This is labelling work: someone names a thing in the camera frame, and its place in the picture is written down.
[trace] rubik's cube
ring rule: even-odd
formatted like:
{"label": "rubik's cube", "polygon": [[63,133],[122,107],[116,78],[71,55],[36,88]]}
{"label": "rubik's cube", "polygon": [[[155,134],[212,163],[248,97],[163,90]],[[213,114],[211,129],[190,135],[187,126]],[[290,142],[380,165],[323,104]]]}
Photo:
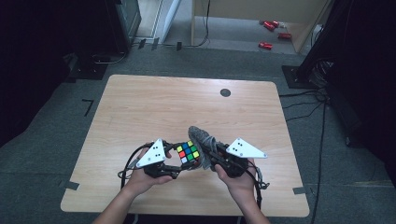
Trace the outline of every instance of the rubik's cube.
{"label": "rubik's cube", "polygon": [[199,152],[192,141],[181,144],[181,146],[177,147],[176,150],[181,159],[181,163],[198,161],[199,159]]}

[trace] forearm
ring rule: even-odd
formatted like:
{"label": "forearm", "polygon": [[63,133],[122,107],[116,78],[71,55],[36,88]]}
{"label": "forearm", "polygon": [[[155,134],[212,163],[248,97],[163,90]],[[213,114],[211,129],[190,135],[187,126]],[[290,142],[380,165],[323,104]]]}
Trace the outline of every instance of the forearm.
{"label": "forearm", "polygon": [[253,200],[243,201],[241,203],[237,202],[239,208],[244,214],[247,224],[269,224],[270,221],[262,213],[259,206]]}
{"label": "forearm", "polygon": [[122,223],[136,196],[126,188],[122,189],[93,223]]}

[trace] wooden tabletop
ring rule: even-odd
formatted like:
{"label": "wooden tabletop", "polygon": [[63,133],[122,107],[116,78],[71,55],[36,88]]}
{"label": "wooden tabletop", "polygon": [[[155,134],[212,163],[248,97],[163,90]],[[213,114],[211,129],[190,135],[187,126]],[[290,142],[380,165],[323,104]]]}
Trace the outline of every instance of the wooden tabletop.
{"label": "wooden tabletop", "polygon": [[[231,95],[224,97],[220,91]],[[61,207],[67,212],[102,212],[120,190],[121,171],[134,150],[158,138],[188,141],[197,126],[231,144],[243,138],[267,155],[255,160],[263,181],[262,211],[269,217],[306,217],[305,194],[276,85],[264,81],[224,79],[110,77]],[[175,151],[169,165],[180,165]],[[217,174],[209,170],[180,173],[162,186],[138,196],[130,211],[137,214],[240,216],[241,212]]]}

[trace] white bracket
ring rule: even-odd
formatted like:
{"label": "white bracket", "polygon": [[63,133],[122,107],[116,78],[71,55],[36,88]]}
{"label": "white bracket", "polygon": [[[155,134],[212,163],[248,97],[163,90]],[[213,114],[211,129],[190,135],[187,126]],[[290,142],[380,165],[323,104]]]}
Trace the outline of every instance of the white bracket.
{"label": "white bracket", "polygon": [[140,158],[136,167],[141,168],[143,166],[150,165],[155,162],[165,161],[165,152],[163,151],[163,140],[159,138],[151,148],[148,149],[146,154]]}
{"label": "white bracket", "polygon": [[230,154],[235,155],[236,157],[239,158],[262,158],[265,159],[267,158],[267,154],[265,152],[255,148],[242,138],[237,138],[235,141],[233,141],[232,144],[230,144],[229,147],[227,147],[227,152]]}

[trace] person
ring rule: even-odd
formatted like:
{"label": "person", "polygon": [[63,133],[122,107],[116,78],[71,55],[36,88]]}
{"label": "person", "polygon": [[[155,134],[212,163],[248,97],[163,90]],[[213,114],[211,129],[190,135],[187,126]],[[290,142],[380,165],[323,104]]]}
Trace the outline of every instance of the person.
{"label": "person", "polygon": [[[147,152],[148,148],[142,149],[139,158]],[[237,178],[230,178],[220,165],[215,166],[219,179],[222,180],[230,191],[239,209],[248,224],[267,224],[268,218],[262,213],[254,199],[254,183],[248,174],[243,174]],[[255,175],[253,167],[248,168]],[[101,223],[123,223],[128,214],[128,210],[134,199],[145,193],[154,185],[162,185],[173,178],[169,175],[153,178],[146,175],[143,169],[134,170],[129,181],[111,201],[107,208],[96,218],[94,224]]]}

